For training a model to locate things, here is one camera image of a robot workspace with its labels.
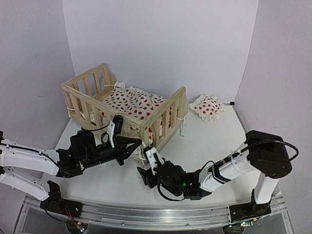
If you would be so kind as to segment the strawberry print ruffled mattress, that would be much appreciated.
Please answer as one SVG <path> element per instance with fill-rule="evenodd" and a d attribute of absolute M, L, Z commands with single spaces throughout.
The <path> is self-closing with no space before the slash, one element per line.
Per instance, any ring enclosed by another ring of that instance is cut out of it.
<path fill-rule="evenodd" d="M 126 87 L 124 81 L 107 87 L 109 94 L 103 95 L 101 101 L 108 104 L 115 115 L 130 115 L 141 122 L 167 101 L 162 96 L 150 94 L 132 85 Z"/>

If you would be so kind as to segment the wooden pet bed frame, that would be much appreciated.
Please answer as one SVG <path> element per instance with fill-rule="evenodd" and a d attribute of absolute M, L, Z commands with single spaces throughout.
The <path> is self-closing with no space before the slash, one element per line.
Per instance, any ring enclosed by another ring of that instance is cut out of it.
<path fill-rule="evenodd" d="M 69 115 L 86 129 L 99 129 L 97 135 L 104 132 L 103 126 L 115 116 L 108 104 L 101 101 L 109 94 L 107 85 L 114 85 L 115 75 L 102 63 L 81 75 L 62 84 Z M 182 130 L 188 114 L 189 104 L 186 88 L 181 86 L 167 101 L 155 110 L 151 116 L 140 121 L 130 115 L 123 117 L 122 136 L 141 139 L 142 144 L 131 155 L 142 165 L 148 164 L 143 156 L 143 148 L 155 147 L 160 150 L 177 130 Z"/>

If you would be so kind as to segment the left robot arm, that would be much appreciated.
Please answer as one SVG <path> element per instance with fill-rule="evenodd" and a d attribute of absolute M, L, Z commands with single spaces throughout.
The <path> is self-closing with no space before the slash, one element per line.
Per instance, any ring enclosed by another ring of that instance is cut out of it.
<path fill-rule="evenodd" d="M 52 187 L 47 182 L 18 173 L 17 169 L 43 172 L 62 178 L 80 176 L 91 167 L 116 160 L 119 165 L 142 144 L 137 138 L 112 134 L 109 140 L 99 145 L 91 131 L 80 130 L 70 138 L 67 150 L 44 150 L 28 148 L 0 138 L 0 181 L 26 192 L 40 201 L 45 201 L 55 213 L 65 209 L 65 201 L 56 194 L 50 194 Z"/>

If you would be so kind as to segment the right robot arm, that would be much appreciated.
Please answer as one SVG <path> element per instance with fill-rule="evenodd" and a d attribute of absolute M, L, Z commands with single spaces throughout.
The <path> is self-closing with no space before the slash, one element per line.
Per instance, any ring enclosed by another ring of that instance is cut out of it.
<path fill-rule="evenodd" d="M 144 153 L 151 167 L 137 170 L 146 186 L 156 187 L 164 199 L 170 200 L 162 192 L 167 190 L 176 196 L 175 202 L 180 201 L 179 196 L 200 200 L 244 174 L 259 171 L 252 200 L 245 206 L 248 215 L 256 216 L 270 202 L 279 179 L 292 171 L 292 160 L 299 155 L 299 150 L 280 136 L 256 130 L 247 132 L 245 138 L 228 156 L 218 162 L 209 160 L 194 172 L 186 172 L 181 166 L 160 158 L 154 147 L 147 148 Z"/>

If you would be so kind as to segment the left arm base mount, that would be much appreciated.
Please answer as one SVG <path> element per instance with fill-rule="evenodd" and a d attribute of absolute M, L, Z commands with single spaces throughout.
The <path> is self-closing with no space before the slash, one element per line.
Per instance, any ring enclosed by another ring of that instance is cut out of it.
<path fill-rule="evenodd" d="M 79 218 L 83 204 L 78 201 L 68 200 L 61 196 L 58 184 L 47 181 L 49 185 L 48 198 L 40 203 L 40 208 L 60 215 Z"/>

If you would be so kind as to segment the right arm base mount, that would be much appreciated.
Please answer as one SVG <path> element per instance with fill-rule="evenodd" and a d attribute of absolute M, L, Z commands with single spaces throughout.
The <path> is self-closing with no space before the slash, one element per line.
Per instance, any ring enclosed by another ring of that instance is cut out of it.
<path fill-rule="evenodd" d="M 231 205 L 230 209 L 230 224 L 251 221 L 254 218 L 261 218 L 264 215 L 271 213 L 271 198 L 269 202 L 257 204 L 255 201 L 254 189 L 252 190 L 251 201 L 238 205 Z"/>

